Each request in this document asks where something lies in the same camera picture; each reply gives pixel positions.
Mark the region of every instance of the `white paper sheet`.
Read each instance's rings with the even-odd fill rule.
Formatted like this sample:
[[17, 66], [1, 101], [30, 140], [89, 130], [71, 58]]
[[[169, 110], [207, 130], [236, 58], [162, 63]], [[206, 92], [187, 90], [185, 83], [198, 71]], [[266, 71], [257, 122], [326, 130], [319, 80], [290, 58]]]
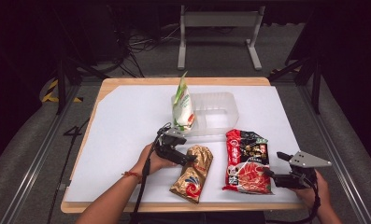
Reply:
[[[189, 86], [190, 92], [231, 92], [239, 119], [235, 128], [253, 131], [268, 139], [270, 167], [286, 174], [290, 166], [277, 151], [294, 154], [299, 150], [275, 87]], [[79, 158], [66, 202], [92, 202], [121, 174], [132, 168], [140, 151], [153, 141], [159, 128], [172, 120], [171, 96], [177, 86], [119, 86], [97, 106], [89, 137]], [[293, 203], [299, 202], [288, 189], [276, 188], [274, 195], [249, 195], [222, 190], [227, 165], [224, 135], [189, 138], [177, 150], [199, 144], [214, 155], [200, 203]], [[179, 178], [181, 167], [166, 168], [147, 180], [143, 203], [188, 203], [169, 191]], [[130, 202], [135, 202], [139, 186]]]

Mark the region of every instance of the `red bracelet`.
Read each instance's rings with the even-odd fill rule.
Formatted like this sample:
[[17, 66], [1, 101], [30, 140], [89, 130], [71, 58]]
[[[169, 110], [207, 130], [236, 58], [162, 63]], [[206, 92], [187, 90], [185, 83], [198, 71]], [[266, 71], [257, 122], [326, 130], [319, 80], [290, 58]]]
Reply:
[[134, 172], [126, 171], [126, 172], [124, 172], [124, 174], [122, 174], [122, 175], [123, 175], [123, 177], [130, 176], [130, 175], [135, 176], [135, 177], [138, 178], [138, 184], [141, 183], [142, 175], [139, 175], [138, 173], [134, 173]]

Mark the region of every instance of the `robotic arm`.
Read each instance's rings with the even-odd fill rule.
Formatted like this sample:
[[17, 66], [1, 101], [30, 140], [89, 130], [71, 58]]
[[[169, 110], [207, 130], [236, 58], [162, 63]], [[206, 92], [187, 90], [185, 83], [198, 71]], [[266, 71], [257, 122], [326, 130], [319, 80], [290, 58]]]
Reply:
[[269, 168], [264, 168], [264, 173], [272, 177], [277, 187], [288, 189], [306, 189], [311, 186], [305, 181], [316, 184], [317, 177], [315, 167], [331, 166], [330, 161], [325, 161], [303, 151], [298, 151], [295, 155], [287, 155], [278, 152], [278, 157], [290, 164], [291, 171], [288, 175], [275, 175]]
[[196, 159], [194, 155], [185, 155], [176, 150], [176, 145], [184, 145], [186, 142], [184, 134], [177, 127], [164, 126], [157, 134], [158, 142], [155, 151], [159, 157], [182, 166]]

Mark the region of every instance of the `plastic container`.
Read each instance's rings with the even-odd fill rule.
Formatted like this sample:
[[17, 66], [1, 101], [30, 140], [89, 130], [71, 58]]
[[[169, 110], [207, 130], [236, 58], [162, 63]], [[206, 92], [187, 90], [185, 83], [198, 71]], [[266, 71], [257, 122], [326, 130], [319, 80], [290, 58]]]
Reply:
[[238, 111], [232, 93], [191, 93], [191, 100], [195, 120], [192, 128], [184, 132], [186, 136], [225, 134], [235, 127]]

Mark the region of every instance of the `snack bag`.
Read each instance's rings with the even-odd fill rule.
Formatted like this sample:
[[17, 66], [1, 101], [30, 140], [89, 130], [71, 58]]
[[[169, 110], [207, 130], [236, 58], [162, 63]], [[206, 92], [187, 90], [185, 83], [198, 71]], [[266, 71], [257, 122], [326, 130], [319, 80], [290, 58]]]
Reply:
[[199, 203], [213, 156], [208, 147], [198, 145], [189, 148], [187, 155], [195, 155], [196, 159], [182, 167], [181, 176], [170, 191], [192, 203]]
[[226, 146], [228, 166], [222, 189], [272, 194], [270, 177], [264, 173], [264, 167], [269, 167], [267, 139], [254, 132], [233, 129], [226, 133]]
[[179, 129], [182, 131], [190, 130], [194, 121], [191, 95], [185, 83], [186, 74], [187, 72], [181, 77], [173, 102], [174, 124], [179, 126]]

